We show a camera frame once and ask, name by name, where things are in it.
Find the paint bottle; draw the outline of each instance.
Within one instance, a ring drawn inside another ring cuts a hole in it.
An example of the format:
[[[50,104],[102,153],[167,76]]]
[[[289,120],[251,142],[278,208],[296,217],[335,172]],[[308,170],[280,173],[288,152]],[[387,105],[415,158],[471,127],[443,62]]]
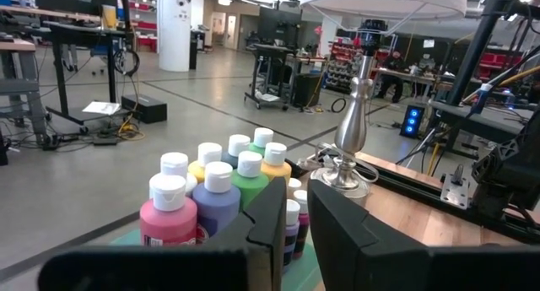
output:
[[[217,143],[201,143],[197,150],[197,160],[187,167],[187,171],[197,178],[197,183],[204,182],[204,167],[221,160],[221,146]]]
[[[195,245],[197,205],[186,197],[186,180],[178,175],[155,178],[154,199],[140,212],[141,243],[147,246]]]
[[[184,153],[172,152],[161,155],[159,167],[163,175],[178,175],[186,179],[186,196],[191,197],[192,191],[197,185],[197,178],[192,173],[187,172],[187,155]]]
[[[238,167],[238,155],[250,147],[250,138],[246,135],[232,135],[229,137],[229,149],[223,152],[221,161],[230,164],[235,170]]]
[[[276,177],[285,177],[289,183],[291,167],[285,162],[287,147],[281,143],[268,143],[262,160],[261,171],[272,181]]]
[[[250,151],[259,153],[264,157],[264,150],[267,143],[271,143],[273,140],[273,131],[269,128],[258,127],[253,134],[253,143],[250,143]]]
[[[294,199],[293,193],[296,190],[300,190],[302,188],[302,181],[297,180],[296,178],[291,178],[289,180],[289,183],[287,184],[287,197],[290,199]]]
[[[207,164],[204,183],[193,190],[197,204],[197,243],[202,244],[227,227],[238,215],[240,190],[232,186],[233,167],[216,161]]]
[[[300,228],[298,229],[298,236],[296,237],[296,245],[294,245],[293,253],[293,259],[297,260],[301,258],[304,253],[305,239],[310,230],[310,215],[307,210],[307,191],[297,190],[294,191],[293,195],[294,200],[300,205],[300,215],[298,217]]]
[[[268,186],[268,177],[261,173],[262,156],[244,151],[238,157],[238,169],[233,171],[232,183],[240,189],[240,209],[244,210]]]
[[[287,214],[285,215],[285,247],[283,248],[283,272],[289,270],[290,262],[293,260],[294,246],[300,222],[298,215],[300,205],[292,199],[287,199]]]

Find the purple paint bottle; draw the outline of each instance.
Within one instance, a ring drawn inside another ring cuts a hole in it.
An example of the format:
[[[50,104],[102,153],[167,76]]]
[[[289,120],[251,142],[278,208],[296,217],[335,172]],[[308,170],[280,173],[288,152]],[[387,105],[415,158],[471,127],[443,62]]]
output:
[[[206,165],[204,183],[193,190],[197,204],[197,243],[224,229],[238,215],[240,189],[232,186],[233,167],[221,161]]]
[[[297,260],[301,258],[302,253],[304,253],[305,239],[310,230],[310,215],[307,211],[307,191],[294,191],[293,196],[294,200],[300,205],[300,215],[298,217],[300,228],[298,229],[298,236],[296,237],[296,245],[294,246],[293,253],[293,259]]]
[[[287,199],[287,215],[285,216],[285,248],[283,249],[283,272],[289,270],[290,262],[293,260],[294,246],[300,222],[298,215],[300,204],[292,199]]]

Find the white pillar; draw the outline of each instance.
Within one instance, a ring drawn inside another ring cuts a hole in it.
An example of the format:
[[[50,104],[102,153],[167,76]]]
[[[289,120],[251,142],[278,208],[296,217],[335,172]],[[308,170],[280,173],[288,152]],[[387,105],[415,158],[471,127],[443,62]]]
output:
[[[192,0],[192,28],[196,29],[204,21],[204,0]]]
[[[162,70],[189,70],[191,13],[191,1],[158,0],[159,68]]]
[[[341,24],[342,17],[339,16],[329,16],[332,20],[338,22]],[[336,36],[336,31],[338,30],[338,25],[331,21],[329,18],[324,17],[322,19],[322,34],[321,34],[321,46],[320,46],[320,54],[321,56],[325,56],[327,54],[330,54],[330,43],[328,41],[334,41],[334,37]]]

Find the concrete floor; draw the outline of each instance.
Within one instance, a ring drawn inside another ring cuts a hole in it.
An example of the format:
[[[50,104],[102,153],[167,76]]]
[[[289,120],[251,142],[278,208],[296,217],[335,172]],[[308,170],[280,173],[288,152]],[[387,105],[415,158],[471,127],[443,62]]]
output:
[[[81,51],[79,66],[88,57],[87,51]],[[45,94],[55,88],[56,78],[51,50],[40,49],[37,62],[43,58],[40,83]],[[0,168],[1,290],[35,290],[39,265],[59,250],[84,243],[106,244],[137,227],[138,209],[148,199],[148,180],[158,171],[162,153],[181,151],[194,160],[201,142],[226,147],[230,134],[252,136],[256,127],[269,127],[276,132],[274,140],[287,145],[288,158],[295,161],[313,154],[313,144],[331,143],[341,119],[330,111],[308,115],[293,109],[257,110],[249,100],[244,104],[254,59],[250,54],[216,49],[199,55],[197,71],[189,73],[160,71],[155,54],[143,53],[141,59],[140,93],[165,101],[169,111],[167,122],[141,126],[144,140],[66,153],[24,148],[21,153],[10,153],[10,165]],[[93,58],[69,80],[71,106],[108,99],[106,75],[91,75],[102,66]],[[131,82],[118,81],[119,94],[132,94]],[[323,92],[322,107],[329,109],[337,97],[341,95]],[[7,99],[0,97],[0,106]],[[44,96],[42,102],[58,105],[57,92]],[[404,103],[388,106],[384,100],[374,100],[370,121],[401,121]],[[78,130],[59,117],[53,117],[52,125],[60,132]],[[1,121],[0,127],[8,133]],[[10,131],[20,132],[12,127]],[[368,134],[364,152],[392,162],[418,142],[398,136],[396,129],[375,125]],[[74,145],[62,151],[77,147],[82,148]],[[412,169],[420,169],[420,159],[414,159]],[[449,155],[438,172],[453,170],[458,163],[470,161]]]

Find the yellow paint bottle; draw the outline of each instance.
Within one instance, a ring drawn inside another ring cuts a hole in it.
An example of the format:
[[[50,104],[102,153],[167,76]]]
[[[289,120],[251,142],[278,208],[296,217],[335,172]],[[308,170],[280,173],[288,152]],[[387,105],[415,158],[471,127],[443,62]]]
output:
[[[197,150],[197,160],[187,167],[187,171],[197,178],[197,183],[204,182],[204,168],[207,164],[221,160],[221,146],[217,143],[201,143]]]
[[[281,143],[268,143],[264,151],[261,172],[272,181],[276,177],[285,177],[289,183],[291,167],[285,162],[287,147]]]

